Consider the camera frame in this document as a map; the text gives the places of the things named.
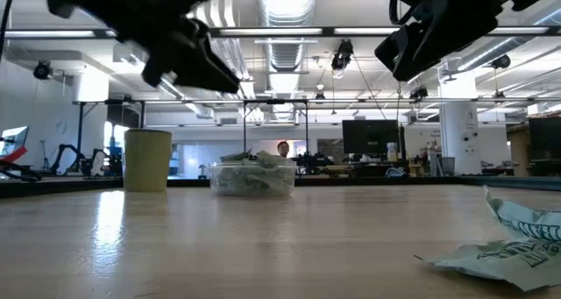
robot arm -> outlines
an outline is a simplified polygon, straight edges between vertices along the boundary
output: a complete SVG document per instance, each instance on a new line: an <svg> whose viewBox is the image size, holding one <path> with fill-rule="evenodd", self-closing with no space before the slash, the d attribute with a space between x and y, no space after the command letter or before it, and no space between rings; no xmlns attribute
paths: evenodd
<svg viewBox="0 0 561 299"><path fill-rule="evenodd" d="M508 0L401 0L410 6L402 18L397 1L390 0L390 20L401 28L375 54L396 80L408 81L495 29L495 17ZM513 11L523 11L539 0L512 1ZM415 22L407 25L411 18Z"/></svg>
<svg viewBox="0 0 561 299"><path fill-rule="evenodd" d="M113 29L118 41L142 46L150 56L142 76L154 87L161 76L173 72L174 84L236 93L239 79L210 50L209 27L187 18L205 1L47 0L47 5L61 18L80 7Z"/></svg>

desk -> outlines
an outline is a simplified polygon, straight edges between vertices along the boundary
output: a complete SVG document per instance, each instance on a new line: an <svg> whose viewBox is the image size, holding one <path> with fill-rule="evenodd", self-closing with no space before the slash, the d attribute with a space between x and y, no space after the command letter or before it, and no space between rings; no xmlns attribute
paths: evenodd
<svg viewBox="0 0 561 299"><path fill-rule="evenodd" d="M492 189L535 208L554 192ZM413 257L508 235L481 187L296 188L284 199L74 192L3 200L3 298L514 298ZM524 298L559 298L561 287Z"/></svg>

air duct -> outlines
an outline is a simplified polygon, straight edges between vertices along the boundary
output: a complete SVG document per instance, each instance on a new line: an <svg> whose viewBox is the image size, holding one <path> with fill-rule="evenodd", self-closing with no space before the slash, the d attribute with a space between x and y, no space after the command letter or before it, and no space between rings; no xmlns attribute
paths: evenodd
<svg viewBox="0 0 561 299"><path fill-rule="evenodd" d="M306 26L311 23L316 0L259 0L261 24L266 27ZM298 89L304 45L268 44L269 85L273 91L291 95ZM290 119L286 105L275 105L278 119Z"/></svg>
<svg viewBox="0 0 561 299"><path fill-rule="evenodd" d="M521 22L521 25L561 25L561 8L559 8L559 0L554 1L536 15ZM503 54L526 44L534 38L534 36L528 36L494 39L488 44L475 50L473 53L470 53L462 58L458 62L458 71L469 71L482 66L489 61L493 61L501 57Z"/></svg>

ceiling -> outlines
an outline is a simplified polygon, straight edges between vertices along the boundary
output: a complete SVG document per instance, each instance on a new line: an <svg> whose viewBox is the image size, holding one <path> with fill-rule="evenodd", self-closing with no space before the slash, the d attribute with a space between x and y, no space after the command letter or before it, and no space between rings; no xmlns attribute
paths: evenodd
<svg viewBox="0 0 561 299"><path fill-rule="evenodd" d="M556 1L558 0L542 0L524 12L513 12L509 9L509 4L505 4L505 10L498 17L500 25L520 25L545 6ZM388 26L390 25L387 14L388 2L389 0L316 0L312 25ZM258 0L234 0L233 14L238 26L260 26ZM104 28L104 25L82 11L76 11L70 19L57 18L48 12L45 0L14 0L9 28L81 29ZM309 73L300 77L299 91L302 93L299 96L312 98L317 92L316 85L318 83L324 85L323 91L327 98L333 96L333 90L336 98L368 97L371 95L370 90L377 97L396 96L396 91L400 86L402 86L402 91L407 94L414 85L418 85L418 82L413 82L411 85L399 84L381 62L374 57L373 50L382 39L352 39L356 60L353 60L345 70L344 78L333 79L330 76L330 57L339 40L318 39L317 44L307 45L303 71ZM492 38L480 39L466 50L455 53L454 56L462 57L492 40ZM255 81L255 93L259 94L268 90L267 74L265 74L266 56L265 48L262 45L255 44L254 41L255 39L241 39L240 43L245 63ZM561 46L561 38L533 39L526 45L508 53L512 60L510 68L523 64L541 53L554 49L556 46ZM12 40L8 48L9 50L24 48L25 51L79 51L113 70L117 77L110 87L112 93L133 95L153 93L154 96L161 95L162 98L167 98L161 92L145 85L137 69L129 68L125 62L118 59L116 52L121 50L118 48L123 48L123 46L117 44L114 40ZM132 45L127 45L125 48L133 50ZM320 63L316 63L313 57L319 57ZM25 60L25 56L22 58L22 55L19 55L18 58ZM509 69L499 70L496 81L494 80L494 71L491 68L478 68L474 71L477 75L478 94L481 96L493 94L497 88L505 88L509 85L527 81L529 78L539 76L554 68L559 68L559 66L561 66L561 50L514 68L512 71L509 71ZM80 63L77 61L76 68L79 67ZM427 72L420 79L423 84L427 85L431 95L435 96L438 85L435 70ZM557 92L550 91L557 85L561 88L561 78L552 76L547 81L518 89L513 92L512 96L535 95L544 90L548 90L550 96L555 96ZM513 105L513 107L520 106L523 106L523 104ZM185 107L175 109L176 111L188 111Z"/></svg>

person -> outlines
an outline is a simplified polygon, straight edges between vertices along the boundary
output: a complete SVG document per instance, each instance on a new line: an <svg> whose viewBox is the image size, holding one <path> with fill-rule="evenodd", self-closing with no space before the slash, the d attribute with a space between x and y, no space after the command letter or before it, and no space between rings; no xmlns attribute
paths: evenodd
<svg viewBox="0 0 561 299"><path fill-rule="evenodd" d="M287 141L281 141L277 145L277 151L279 151L279 155L283 158L288 156L288 152L290 151L290 146L288 145Z"/></svg>

